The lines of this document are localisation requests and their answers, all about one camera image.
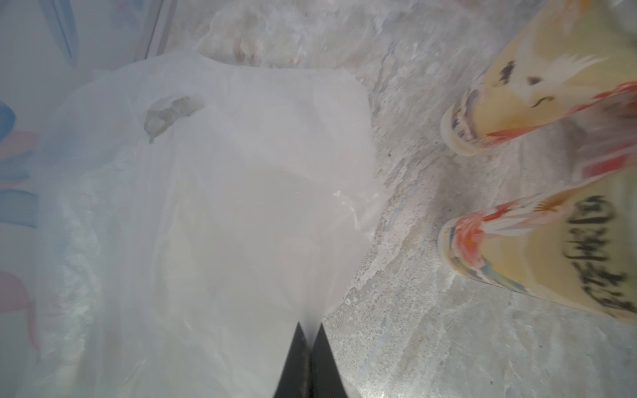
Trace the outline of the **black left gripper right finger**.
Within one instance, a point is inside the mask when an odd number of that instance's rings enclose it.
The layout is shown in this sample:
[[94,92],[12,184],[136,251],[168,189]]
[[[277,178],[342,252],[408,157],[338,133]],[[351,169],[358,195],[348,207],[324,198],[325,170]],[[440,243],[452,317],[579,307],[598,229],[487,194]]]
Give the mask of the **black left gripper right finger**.
[[323,324],[320,324],[310,355],[310,396],[348,398]]

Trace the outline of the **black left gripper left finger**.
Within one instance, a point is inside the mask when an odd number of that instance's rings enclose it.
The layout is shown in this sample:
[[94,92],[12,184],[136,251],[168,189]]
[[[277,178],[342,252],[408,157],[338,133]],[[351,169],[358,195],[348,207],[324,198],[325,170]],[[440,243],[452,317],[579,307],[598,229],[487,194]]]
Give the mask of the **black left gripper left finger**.
[[298,323],[273,398],[310,397],[310,347]]

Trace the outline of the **white-lid cup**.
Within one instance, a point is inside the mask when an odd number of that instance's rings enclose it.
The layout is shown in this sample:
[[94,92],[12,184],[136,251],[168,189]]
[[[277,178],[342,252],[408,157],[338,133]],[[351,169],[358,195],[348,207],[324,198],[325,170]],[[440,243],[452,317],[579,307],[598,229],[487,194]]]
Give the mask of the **white-lid cup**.
[[548,1],[441,119],[472,156],[636,91],[636,3]]
[[441,260],[471,280],[636,322],[636,169],[447,222]]

